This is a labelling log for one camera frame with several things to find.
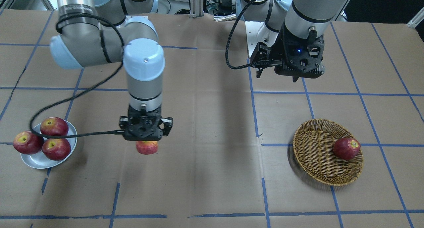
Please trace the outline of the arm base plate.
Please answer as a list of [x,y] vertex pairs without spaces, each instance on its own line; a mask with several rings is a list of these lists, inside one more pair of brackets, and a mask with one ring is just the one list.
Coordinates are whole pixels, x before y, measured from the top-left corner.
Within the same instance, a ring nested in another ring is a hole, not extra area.
[[251,57],[256,44],[263,42],[271,47],[277,39],[278,32],[269,29],[264,22],[245,21],[248,56]]

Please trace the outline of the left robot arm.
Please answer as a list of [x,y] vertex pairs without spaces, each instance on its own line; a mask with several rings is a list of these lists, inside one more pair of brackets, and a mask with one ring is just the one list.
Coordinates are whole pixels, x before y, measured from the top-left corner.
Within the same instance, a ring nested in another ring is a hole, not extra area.
[[259,39],[249,63],[232,66],[228,52],[225,60],[231,69],[251,67],[260,78],[264,69],[274,68],[278,75],[316,79],[325,72],[324,32],[339,18],[350,0],[236,0],[236,20],[263,22],[275,39]]

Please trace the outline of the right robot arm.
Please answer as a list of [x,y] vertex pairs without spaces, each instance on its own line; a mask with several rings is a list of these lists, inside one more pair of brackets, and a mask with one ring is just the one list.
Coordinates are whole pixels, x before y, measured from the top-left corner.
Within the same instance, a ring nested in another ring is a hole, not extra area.
[[50,41],[63,69],[120,63],[129,93],[127,116],[114,131],[128,141],[159,141],[173,126],[161,115],[164,50],[153,23],[157,0],[57,0],[58,35]]

